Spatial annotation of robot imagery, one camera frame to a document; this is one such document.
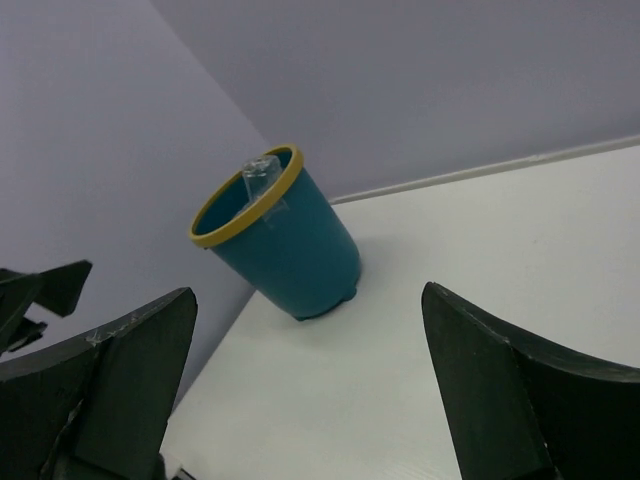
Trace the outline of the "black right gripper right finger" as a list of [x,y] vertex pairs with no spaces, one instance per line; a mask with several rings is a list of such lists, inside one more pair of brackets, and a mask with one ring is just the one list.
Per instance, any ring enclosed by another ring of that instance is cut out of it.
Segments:
[[437,283],[421,302],[462,478],[638,478],[638,369],[547,340]]

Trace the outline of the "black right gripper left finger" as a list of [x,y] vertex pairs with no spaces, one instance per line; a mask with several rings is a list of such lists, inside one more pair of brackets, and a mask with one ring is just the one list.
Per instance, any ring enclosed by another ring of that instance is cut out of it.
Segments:
[[4,479],[154,479],[197,301],[176,289],[1,365]]

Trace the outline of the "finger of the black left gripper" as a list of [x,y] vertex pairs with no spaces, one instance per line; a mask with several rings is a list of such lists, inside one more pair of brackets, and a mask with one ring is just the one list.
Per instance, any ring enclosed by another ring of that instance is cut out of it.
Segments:
[[71,315],[92,267],[91,262],[81,260],[41,272],[41,288],[35,303],[58,316]]
[[14,352],[43,336],[45,322],[35,322],[26,312],[44,283],[40,274],[1,270],[1,352]]

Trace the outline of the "clear bottle white cap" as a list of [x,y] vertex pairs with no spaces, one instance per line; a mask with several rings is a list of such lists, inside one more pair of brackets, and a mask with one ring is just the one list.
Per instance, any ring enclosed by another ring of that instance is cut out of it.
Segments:
[[241,173],[249,204],[253,204],[278,180],[282,166],[276,155],[262,155],[247,160]]

